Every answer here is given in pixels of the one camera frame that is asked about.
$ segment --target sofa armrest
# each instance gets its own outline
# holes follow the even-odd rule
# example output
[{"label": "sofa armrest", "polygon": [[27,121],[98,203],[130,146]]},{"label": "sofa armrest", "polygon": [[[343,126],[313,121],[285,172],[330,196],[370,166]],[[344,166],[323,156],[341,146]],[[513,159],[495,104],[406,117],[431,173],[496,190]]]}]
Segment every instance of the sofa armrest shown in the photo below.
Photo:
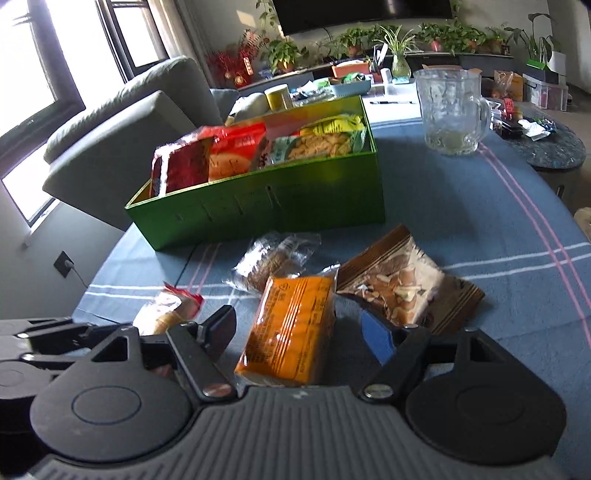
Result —
[{"label": "sofa armrest", "polygon": [[52,164],[43,190],[121,230],[131,220],[125,205],[150,178],[154,150],[195,126],[163,92],[109,118]]}]

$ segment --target table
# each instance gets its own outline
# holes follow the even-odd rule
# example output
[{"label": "table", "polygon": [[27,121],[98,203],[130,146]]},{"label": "table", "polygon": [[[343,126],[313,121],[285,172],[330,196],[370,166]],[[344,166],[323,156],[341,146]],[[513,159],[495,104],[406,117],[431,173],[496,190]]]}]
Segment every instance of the table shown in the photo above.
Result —
[{"label": "table", "polygon": [[[384,184],[387,220],[321,232],[311,272],[345,262],[403,223],[442,269],[477,284],[486,298],[471,321],[554,388],[564,400],[567,429],[555,461],[575,478],[591,478],[591,244],[543,180],[503,139],[490,132],[470,157],[428,150],[418,118],[384,107],[370,113]],[[233,368],[258,299],[223,283],[252,239],[155,253],[131,228],[113,250],[74,313],[131,321],[162,280],[200,292],[199,321],[225,303],[238,328],[219,362]],[[361,339],[359,311],[337,304],[337,324],[323,382],[359,384],[379,368]]]}]

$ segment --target curtain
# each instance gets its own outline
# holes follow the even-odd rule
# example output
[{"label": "curtain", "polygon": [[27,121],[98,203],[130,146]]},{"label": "curtain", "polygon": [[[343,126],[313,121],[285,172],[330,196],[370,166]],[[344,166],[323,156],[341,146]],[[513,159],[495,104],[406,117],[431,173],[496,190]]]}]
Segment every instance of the curtain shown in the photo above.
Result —
[{"label": "curtain", "polygon": [[214,86],[215,80],[206,60],[211,48],[200,35],[190,9],[184,2],[179,1],[177,5],[174,0],[148,0],[148,4],[168,56],[192,58],[202,68],[209,85]]}]

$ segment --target glass vase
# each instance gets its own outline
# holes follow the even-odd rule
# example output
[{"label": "glass vase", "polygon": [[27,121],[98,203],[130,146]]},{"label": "glass vase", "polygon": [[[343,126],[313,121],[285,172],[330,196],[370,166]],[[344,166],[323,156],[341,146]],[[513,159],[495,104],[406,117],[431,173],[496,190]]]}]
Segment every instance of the glass vase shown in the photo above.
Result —
[{"label": "glass vase", "polygon": [[410,83],[411,70],[403,53],[395,53],[392,59],[392,83]]}]

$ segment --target sofa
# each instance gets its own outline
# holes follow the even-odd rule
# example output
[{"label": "sofa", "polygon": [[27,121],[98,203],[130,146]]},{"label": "sofa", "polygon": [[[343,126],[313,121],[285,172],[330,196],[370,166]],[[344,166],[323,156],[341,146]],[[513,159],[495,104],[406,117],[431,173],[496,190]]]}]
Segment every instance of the sofa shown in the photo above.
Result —
[{"label": "sofa", "polygon": [[51,136],[43,190],[126,230],[125,205],[149,179],[156,147],[196,127],[222,125],[238,97],[236,90],[211,90],[194,60],[166,60]]}]

